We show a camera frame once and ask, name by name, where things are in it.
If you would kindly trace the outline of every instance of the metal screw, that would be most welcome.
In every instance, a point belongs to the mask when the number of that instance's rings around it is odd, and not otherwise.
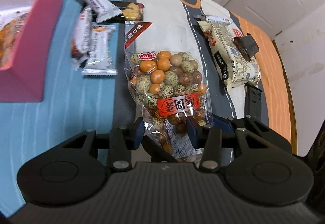
[[[218,163],[216,161],[204,161],[202,166],[206,169],[213,170],[218,167]]]
[[[116,161],[113,163],[113,167],[116,169],[126,169],[129,167],[129,163],[127,161]]]

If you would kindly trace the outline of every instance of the pink object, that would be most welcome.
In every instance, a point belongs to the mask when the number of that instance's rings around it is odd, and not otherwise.
[[[0,67],[0,102],[40,102],[48,48],[62,0],[2,0],[0,12],[30,6],[12,59]]]

